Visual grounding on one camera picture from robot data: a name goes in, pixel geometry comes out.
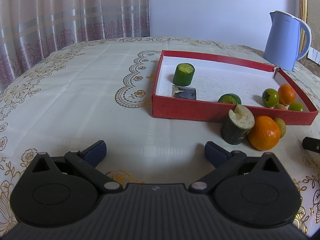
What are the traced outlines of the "dark cucumber chunk notched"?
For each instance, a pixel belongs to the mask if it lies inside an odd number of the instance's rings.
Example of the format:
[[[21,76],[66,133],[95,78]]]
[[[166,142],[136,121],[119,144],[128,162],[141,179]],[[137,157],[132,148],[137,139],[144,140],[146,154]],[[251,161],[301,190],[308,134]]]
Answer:
[[[227,119],[220,129],[221,137],[231,145],[240,144],[254,127],[255,118],[252,112],[243,105],[236,105],[229,110]]]

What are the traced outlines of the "yellow-brown lime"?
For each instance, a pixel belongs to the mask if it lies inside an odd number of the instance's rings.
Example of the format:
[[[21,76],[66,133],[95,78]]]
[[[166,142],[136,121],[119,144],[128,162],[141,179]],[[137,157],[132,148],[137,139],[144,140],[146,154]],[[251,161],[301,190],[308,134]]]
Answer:
[[[281,118],[274,118],[274,122],[279,126],[280,129],[280,138],[284,137],[286,134],[286,124]]]
[[[281,103],[279,103],[279,104],[274,106],[274,109],[287,110],[287,107],[282,105]]]

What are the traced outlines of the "green tomato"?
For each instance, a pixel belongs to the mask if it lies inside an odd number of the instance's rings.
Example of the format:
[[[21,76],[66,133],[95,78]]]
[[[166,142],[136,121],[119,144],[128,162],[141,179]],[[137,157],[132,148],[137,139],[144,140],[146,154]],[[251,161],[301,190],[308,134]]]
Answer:
[[[268,88],[262,93],[262,100],[265,107],[273,108],[279,103],[279,94],[273,88]]]
[[[304,106],[300,102],[293,102],[291,105],[289,105],[288,110],[289,111],[303,112],[304,111]]]

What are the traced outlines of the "orange tangerine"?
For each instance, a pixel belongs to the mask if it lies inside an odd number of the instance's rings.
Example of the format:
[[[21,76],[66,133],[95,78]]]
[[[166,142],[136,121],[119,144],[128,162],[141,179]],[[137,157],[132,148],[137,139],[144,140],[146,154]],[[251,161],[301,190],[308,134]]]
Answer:
[[[289,106],[295,102],[296,92],[288,84],[283,84],[278,89],[279,102],[284,106]]]
[[[274,148],[280,140],[280,128],[269,116],[256,117],[255,124],[247,136],[250,144],[259,151]]]

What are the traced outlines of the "small green lime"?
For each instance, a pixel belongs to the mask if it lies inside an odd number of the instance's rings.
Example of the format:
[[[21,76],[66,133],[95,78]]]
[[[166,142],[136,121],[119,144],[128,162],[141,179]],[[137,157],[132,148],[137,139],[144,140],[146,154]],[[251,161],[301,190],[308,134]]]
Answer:
[[[233,104],[233,105],[241,105],[242,101],[240,99],[240,97],[236,94],[233,93],[227,93],[227,94],[223,94],[219,100],[219,103],[228,103],[228,104]]]

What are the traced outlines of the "dark eggplant piece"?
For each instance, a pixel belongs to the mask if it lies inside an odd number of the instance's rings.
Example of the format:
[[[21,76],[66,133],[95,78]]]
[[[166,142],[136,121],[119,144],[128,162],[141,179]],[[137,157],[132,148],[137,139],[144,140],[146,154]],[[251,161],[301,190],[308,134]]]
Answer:
[[[178,99],[196,100],[196,89],[173,85],[171,96]]]

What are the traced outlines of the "green cucumber chunk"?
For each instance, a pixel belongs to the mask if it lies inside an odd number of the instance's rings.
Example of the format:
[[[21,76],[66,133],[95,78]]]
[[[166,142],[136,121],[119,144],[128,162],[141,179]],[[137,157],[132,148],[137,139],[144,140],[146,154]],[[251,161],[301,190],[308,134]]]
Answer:
[[[189,63],[180,63],[177,65],[173,77],[173,84],[176,86],[188,86],[191,84],[195,68]]]

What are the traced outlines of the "embroidered cream tablecloth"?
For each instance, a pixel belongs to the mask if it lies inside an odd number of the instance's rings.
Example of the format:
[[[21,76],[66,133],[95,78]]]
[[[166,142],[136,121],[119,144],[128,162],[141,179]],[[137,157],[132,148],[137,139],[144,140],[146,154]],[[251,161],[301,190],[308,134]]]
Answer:
[[[156,118],[164,50],[270,64],[246,46],[188,38],[89,41],[52,53],[1,94],[1,239],[319,239],[319,154],[302,147],[319,139],[319,114],[311,125],[285,123],[266,151],[248,135],[224,141],[227,117]],[[284,72],[319,111],[319,78],[301,65]],[[100,193],[66,164],[67,152],[98,140],[107,154],[96,169],[121,192]],[[209,194],[193,193],[190,184],[215,170],[208,141],[247,158]]]

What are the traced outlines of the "red shallow cardboard tray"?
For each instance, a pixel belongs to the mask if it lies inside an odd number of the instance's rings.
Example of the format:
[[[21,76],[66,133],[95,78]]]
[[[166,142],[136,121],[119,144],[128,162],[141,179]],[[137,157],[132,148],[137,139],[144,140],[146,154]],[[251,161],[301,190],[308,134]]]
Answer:
[[[172,97],[172,80],[176,67],[189,63],[195,67],[190,87],[196,99]],[[296,101],[304,111],[271,109],[264,106],[263,91],[277,90],[283,84],[296,92]],[[152,116],[156,118],[224,122],[234,105],[219,103],[224,94],[233,93],[254,116],[279,117],[288,125],[311,125],[318,109],[299,86],[283,71],[270,64],[235,57],[164,50],[158,63],[152,91]]]

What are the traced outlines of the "blue electric kettle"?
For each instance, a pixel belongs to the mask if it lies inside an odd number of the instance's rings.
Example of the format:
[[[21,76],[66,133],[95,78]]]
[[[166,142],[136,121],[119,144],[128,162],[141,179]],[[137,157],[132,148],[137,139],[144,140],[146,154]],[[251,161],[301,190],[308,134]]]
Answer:
[[[270,12],[271,30],[268,35],[264,59],[271,64],[292,71],[298,60],[302,59],[311,46],[312,34],[309,25],[287,12],[279,10]],[[306,34],[306,44],[299,51],[300,33]]]

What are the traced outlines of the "pink patterned curtain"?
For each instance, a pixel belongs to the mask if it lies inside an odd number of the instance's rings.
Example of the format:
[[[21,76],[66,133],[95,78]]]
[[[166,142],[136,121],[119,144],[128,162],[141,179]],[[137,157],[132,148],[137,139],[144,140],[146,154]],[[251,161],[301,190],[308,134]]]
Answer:
[[[149,0],[1,0],[1,89],[70,44],[150,35]]]

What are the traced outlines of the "white wall switch panel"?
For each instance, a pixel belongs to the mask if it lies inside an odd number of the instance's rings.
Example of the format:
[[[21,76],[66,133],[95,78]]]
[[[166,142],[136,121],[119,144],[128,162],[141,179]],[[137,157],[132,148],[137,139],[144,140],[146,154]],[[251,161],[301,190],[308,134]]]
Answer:
[[[320,52],[315,48],[310,47],[307,58],[316,64],[320,64]]]

